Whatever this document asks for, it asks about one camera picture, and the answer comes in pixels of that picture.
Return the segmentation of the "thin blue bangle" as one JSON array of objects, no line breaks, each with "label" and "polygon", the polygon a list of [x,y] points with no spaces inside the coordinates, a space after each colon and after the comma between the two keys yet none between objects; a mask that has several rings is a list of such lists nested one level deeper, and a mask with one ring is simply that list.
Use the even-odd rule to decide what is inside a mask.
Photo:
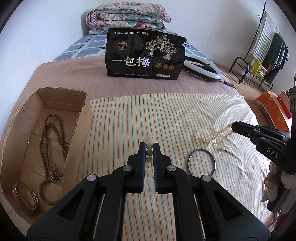
[{"label": "thin blue bangle", "polygon": [[[199,153],[191,165],[193,156]],[[187,158],[187,172],[190,176],[201,177],[203,175],[213,176],[216,172],[216,161],[211,152],[206,149],[195,149],[191,151]]]}]

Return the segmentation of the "orange box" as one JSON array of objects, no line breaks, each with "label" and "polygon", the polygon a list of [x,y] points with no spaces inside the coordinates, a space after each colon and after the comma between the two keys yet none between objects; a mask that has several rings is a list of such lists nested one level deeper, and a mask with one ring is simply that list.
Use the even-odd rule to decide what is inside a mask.
[{"label": "orange box", "polygon": [[266,90],[255,99],[255,102],[266,111],[274,128],[287,133],[291,131],[292,119],[287,117],[275,93]]}]

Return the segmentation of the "white work glove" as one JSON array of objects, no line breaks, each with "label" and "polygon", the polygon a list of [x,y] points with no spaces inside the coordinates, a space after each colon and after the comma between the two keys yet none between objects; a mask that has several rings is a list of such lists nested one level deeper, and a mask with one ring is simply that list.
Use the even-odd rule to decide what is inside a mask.
[{"label": "white work glove", "polygon": [[273,202],[280,193],[280,185],[283,185],[284,191],[288,190],[288,194],[281,195],[279,205],[282,214],[288,214],[295,204],[295,174],[290,175],[283,171],[277,164],[270,162],[269,173],[264,180],[265,192],[262,196],[262,202]]}]

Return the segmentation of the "black clothes rack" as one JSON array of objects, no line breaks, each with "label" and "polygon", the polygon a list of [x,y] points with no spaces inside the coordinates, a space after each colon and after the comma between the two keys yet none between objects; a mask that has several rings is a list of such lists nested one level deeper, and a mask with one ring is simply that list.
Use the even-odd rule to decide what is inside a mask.
[{"label": "black clothes rack", "polygon": [[[266,7],[264,6],[262,14],[259,16],[259,24],[258,24],[255,35],[258,32],[262,16],[265,12],[267,11],[266,11]],[[275,33],[280,34],[277,27],[276,27]],[[257,89],[265,90],[267,88],[269,90],[272,90],[273,84],[269,85],[264,78],[268,68],[267,67],[268,62],[266,57],[262,62],[259,62],[256,59],[254,59],[252,55],[249,53],[251,46],[254,42],[255,35],[246,55],[244,57],[240,57],[240,56],[236,57],[228,72],[234,74],[234,76],[238,80],[238,84],[246,82],[247,84],[250,84]]]}]

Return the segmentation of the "yellow striped towel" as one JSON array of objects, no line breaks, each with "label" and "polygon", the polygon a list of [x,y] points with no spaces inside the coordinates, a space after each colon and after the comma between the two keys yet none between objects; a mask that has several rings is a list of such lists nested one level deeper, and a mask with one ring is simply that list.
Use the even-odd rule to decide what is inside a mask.
[{"label": "yellow striped towel", "polygon": [[[171,163],[187,170],[195,149],[206,149],[216,161],[213,178],[262,223],[271,213],[261,201],[269,159],[230,125],[257,119],[243,96],[227,94],[155,93],[89,99],[93,112],[84,143],[78,182],[89,174],[104,176],[125,165],[149,138],[159,143]],[[45,213],[27,215],[1,187],[1,202],[22,233]]]}]

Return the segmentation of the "cardboard box tray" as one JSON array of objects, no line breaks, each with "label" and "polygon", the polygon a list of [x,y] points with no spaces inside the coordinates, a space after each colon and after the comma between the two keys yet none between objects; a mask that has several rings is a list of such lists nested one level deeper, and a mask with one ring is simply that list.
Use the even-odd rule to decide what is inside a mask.
[{"label": "cardboard box tray", "polygon": [[84,143],[93,119],[86,92],[40,88],[20,107],[4,137],[1,187],[23,182],[46,213],[78,182]]}]

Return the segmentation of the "striped hanging towel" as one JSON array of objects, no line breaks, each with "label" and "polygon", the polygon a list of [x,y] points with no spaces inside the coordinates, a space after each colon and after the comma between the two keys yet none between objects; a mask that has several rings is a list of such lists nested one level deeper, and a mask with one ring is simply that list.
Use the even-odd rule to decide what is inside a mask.
[{"label": "striped hanging towel", "polygon": [[269,14],[265,12],[262,16],[258,32],[255,35],[254,42],[249,51],[252,57],[257,61],[262,62],[266,57],[273,41],[275,30],[276,25],[274,21],[271,19]]}]

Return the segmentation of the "pink brown blanket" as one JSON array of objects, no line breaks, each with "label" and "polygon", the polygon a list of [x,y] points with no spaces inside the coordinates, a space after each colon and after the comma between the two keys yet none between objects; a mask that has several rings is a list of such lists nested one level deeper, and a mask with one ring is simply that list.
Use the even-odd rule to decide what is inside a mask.
[{"label": "pink brown blanket", "polygon": [[149,93],[218,93],[238,95],[235,88],[206,82],[182,71],[177,80],[115,78],[107,75],[104,56],[82,57],[33,65],[1,60],[1,133],[16,107],[37,89],[63,87],[81,90],[89,99]]}]

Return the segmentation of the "black snack bag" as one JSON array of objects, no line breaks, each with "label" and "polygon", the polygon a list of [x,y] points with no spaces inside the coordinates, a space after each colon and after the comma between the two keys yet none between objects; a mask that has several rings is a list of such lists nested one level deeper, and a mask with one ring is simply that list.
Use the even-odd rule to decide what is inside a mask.
[{"label": "black snack bag", "polygon": [[105,64],[112,77],[177,80],[185,61],[185,37],[144,29],[110,28]]}]

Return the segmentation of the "blue checked bed sheet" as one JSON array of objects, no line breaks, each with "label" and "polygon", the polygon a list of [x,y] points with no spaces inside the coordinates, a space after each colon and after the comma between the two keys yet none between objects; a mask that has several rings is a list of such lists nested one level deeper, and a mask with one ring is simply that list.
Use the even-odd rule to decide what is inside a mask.
[{"label": "blue checked bed sheet", "polygon": [[[107,44],[107,33],[99,32],[95,35],[86,35],[71,45],[60,54],[54,61],[69,60],[82,57],[94,57],[105,55]],[[186,43],[185,57],[197,59],[199,61],[210,62],[199,50],[190,43]]]}]

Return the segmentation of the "folded floral quilt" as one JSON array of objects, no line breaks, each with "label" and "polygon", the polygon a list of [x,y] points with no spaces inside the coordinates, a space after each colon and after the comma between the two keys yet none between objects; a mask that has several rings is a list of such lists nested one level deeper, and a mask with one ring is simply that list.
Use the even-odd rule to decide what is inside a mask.
[{"label": "folded floral quilt", "polygon": [[121,2],[102,4],[86,15],[86,25],[92,30],[135,28],[164,31],[171,17],[160,4]]}]

